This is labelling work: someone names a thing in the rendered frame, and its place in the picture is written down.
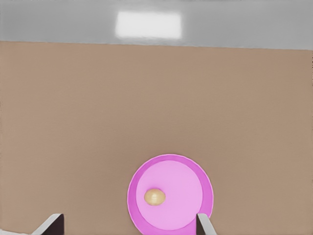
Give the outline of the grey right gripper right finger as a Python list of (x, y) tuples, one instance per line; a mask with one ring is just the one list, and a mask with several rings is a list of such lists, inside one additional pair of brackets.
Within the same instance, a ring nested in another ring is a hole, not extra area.
[(197, 235), (217, 235), (209, 217), (205, 213), (197, 214)]

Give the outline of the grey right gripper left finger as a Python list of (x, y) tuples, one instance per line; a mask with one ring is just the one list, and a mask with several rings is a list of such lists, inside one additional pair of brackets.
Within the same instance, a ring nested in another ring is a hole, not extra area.
[(52, 214), (31, 235), (64, 235), (64, 215)]

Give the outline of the tan egg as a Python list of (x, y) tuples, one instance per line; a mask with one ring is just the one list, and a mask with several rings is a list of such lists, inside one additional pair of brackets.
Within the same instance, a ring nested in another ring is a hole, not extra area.
[(150, 206), (159, 206), (165, 202), (166, 195), (162, 190), (152, 188), (145, 192), (144, 200)]

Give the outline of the pink round plate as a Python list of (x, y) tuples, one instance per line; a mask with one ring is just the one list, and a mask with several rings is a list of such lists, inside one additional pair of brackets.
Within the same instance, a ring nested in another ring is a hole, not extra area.
[[(159, 206), (144, 200), (147, 190), (166, 195)], [(193, 160), (176, 154), (146, 161), (133, 175), (128, 192), (128, 212), (142, 235), (196, 235), (196, 216), (211, 216), (214, 194), (206, 172)]]

